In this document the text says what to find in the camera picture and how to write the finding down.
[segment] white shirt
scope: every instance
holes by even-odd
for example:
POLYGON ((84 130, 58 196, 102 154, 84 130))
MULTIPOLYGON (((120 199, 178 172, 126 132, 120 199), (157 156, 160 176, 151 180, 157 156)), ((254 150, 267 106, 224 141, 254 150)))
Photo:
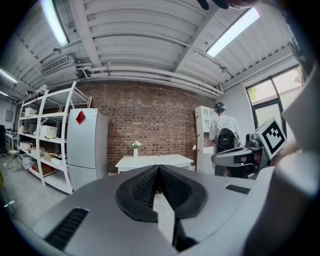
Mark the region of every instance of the white shirt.
POLYGON ((209 130, 209 140, 214 140, 222 128, 228 128, 240 137, 240 130, 236 119, 225 114, 211 122, 209 130))

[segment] ceiling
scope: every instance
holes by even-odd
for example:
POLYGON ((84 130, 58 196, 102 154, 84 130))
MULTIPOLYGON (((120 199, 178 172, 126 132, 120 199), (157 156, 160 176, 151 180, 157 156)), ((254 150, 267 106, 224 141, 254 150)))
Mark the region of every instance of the ceiling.
POLYGON ((212 2, 205 11, 197 0, 55 3, 68 45, 59 47, 38 2, 2 51, 0 67, 18 83, 1 77, 0 90, 13 101, 24 99, 26 89, 74 80, 75 73, 84 78, 76 70, 79 63, 87 66, 88 79, 146 81, 217 98, 223 89, 292 55, 286 22, 268 5, 258 5, 260 18, 213 58, 206 51, 244 10, 223 10, 212 2), (41 74, 43 67, 66 55, 71 67, 41 74), (227 72, 220 73, 220 67, 227 72))

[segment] white flower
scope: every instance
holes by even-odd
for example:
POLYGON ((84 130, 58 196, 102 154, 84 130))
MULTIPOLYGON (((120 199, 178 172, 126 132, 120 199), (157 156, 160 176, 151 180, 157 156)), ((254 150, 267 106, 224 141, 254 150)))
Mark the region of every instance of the white flower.
POLYGON ((143 145, 143 144, 140 143, 138 140, 136 140, 135 143, 132 144, 132 146, 133 146, 135 149, 141 147, 142 145, 143 145))

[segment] window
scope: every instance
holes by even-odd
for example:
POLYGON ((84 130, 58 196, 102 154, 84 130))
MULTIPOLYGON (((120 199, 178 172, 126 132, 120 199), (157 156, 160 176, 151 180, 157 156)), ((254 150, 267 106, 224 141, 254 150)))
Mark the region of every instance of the window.
POLYGON ((301 90, 302 74, 299 67, 248 87, 255 128, 274 117, 282 126, 288 141, 291 140, 294 134, 281 113, 290 106, 301 90))
MULTIPOLYGON (((285 111, 302 90, 301 70, 299 67, 295 68, 273 78, 273 82, 279 92, 283 111, 285 111)), ((294 134, 288 124, 286 125, 286 133, 288 141, 294 138, 294 134)))

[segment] fluorescent light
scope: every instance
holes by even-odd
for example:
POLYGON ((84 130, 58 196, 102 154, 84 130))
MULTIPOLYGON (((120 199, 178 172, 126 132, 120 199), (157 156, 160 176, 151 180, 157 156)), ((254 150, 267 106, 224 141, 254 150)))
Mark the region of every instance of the fluorescent light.
POLYGON ((53 1, 41 0, 41 6, 46 20, 48 21, 49 26, 55 36, 55 39, 58 41, 60 47, 66 46, 69 42, 67 40, 64 30, 60 25, 53 1))
POLYGON ((2 94, 4 96, 8 96, 8 94, 4 93, 3 91, 0 91, 0 94, 2 94))
POLYGON ((5 72, 4 70, 2 70, 1 68, 0 68, 0 74, 1 74, 3 77, 5 77, 6 79, 14 82, 15 84, 18 83, 18 80, 17 80, 17 79, 13 78, 11 75, 9 75, 7 72, 5 72))
POLYGON ((260 18, 255 8, 249 10, 235 24, 233 24, 218 41, 212 45, 207 53, 215 57, 223 48, 225 48, 233 39, 235 39, 242 31, 260 18))

